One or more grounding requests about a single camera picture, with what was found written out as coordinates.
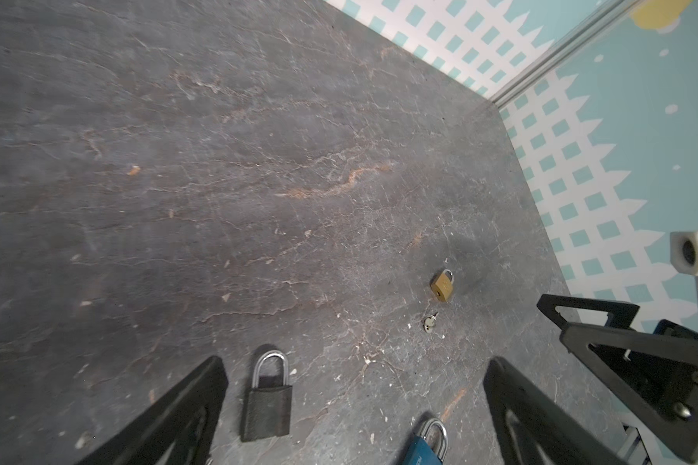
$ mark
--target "silver shackle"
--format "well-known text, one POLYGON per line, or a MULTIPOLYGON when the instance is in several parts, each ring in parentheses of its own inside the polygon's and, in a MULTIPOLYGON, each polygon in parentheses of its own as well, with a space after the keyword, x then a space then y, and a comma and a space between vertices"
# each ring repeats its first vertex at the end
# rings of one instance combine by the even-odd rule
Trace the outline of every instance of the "silver shackle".
POLYGON ((439 418, 429 418, 424 423, 421 423, 421 427, 419 428, 419 436, 426 441, 429 430, 432 429, 433 426, 437 426, 442 432, 442 437, 440 437, 440 440, 437 442, 437 447, 433 449, 433 451, 435 452, 435 455, 437 455, 437 458, 440 459, 440 462, 444 462, 444 456, 447 454, 447 430, 445 429, 442 420, 439 418))
POLYGON ((287 357, 279 350, 270 350, 269 352, 264 353, 256 361, 256 366, 254 366, 254 376, 251 378, 251 387, 253 389, 258 388, 261 365, 263 365, 264 361, 270 357, 279 357, 282 359, 282 386, 287 386, 289 384, 289 365, 287 364, 287 357))

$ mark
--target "brass padlock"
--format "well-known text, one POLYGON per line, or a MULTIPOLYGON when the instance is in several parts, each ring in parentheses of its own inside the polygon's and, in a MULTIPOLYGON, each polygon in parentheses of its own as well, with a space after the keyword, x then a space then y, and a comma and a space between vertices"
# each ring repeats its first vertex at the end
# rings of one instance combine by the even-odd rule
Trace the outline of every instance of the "brass padlock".
POLYGON ((450 297, 453 295, 453 282, 455 282, 453 272, 444 269, 432 280, 430 286, 439 300, 449 302, 450 297))

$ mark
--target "padlock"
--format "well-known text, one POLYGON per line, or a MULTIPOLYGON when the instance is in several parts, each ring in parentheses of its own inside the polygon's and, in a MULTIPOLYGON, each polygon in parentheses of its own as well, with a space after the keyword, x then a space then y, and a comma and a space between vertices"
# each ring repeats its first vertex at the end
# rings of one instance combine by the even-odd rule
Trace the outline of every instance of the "padlock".
POLYGON ((419 434, 414 437, 409 451, 406 453, 406 458, 403 459, 403 465, 442 465, 446 454, 447 430, 441 420, 430 418, 421 424, 419 434), (433 426, 437 426, 441 432, 437 447, 434 450, 427 443, 427 435, 433 426))
POLYGON ((450 296, 453 294, 454 282, 455 277, 453 276, 453 272, 444 269, 432 280, 430 286, 439 300, 442 302, 449 302, 450 296))
POLYGON ((279 350, 270 350, 259 357, 251 378, 251 389, 245 400, 241 434, 243 442, 289 434, 289 420, 292 415, 292 386, 288 384, 289 365, 283 353, 279 350), (267 358, 271 357, 282 359, 282 386, 260 388, 261 365, 267 358))

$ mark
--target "gray stone surface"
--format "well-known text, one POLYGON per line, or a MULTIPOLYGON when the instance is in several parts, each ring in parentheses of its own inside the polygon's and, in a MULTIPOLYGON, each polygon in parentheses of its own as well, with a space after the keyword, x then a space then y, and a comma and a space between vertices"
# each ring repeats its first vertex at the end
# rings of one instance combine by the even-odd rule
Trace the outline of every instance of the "gray stone surface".
POLYGON ((0 0, 0 463, 73 463, 211 354, 215 463, 393 463, 425 412, 446 463, 500 463, 494 354, 615 445, 543 292, 496 109, 332 7, 0 0), (243 444, 263 344, 292 433, 243 444))

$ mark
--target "wall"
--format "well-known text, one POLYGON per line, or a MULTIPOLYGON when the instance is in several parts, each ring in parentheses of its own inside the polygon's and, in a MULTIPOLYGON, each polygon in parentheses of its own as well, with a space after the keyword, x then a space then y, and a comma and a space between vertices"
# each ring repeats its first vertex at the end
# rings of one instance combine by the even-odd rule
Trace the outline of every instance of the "wall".
POLYGON ((594 0, 326 0, 491 97, 590 14, 594 0))
POLYGON ((502 117, 571 293, 638 303, 636 330, 698 330, 668 235, 698 230, 698 0, 647 2, 502 117))

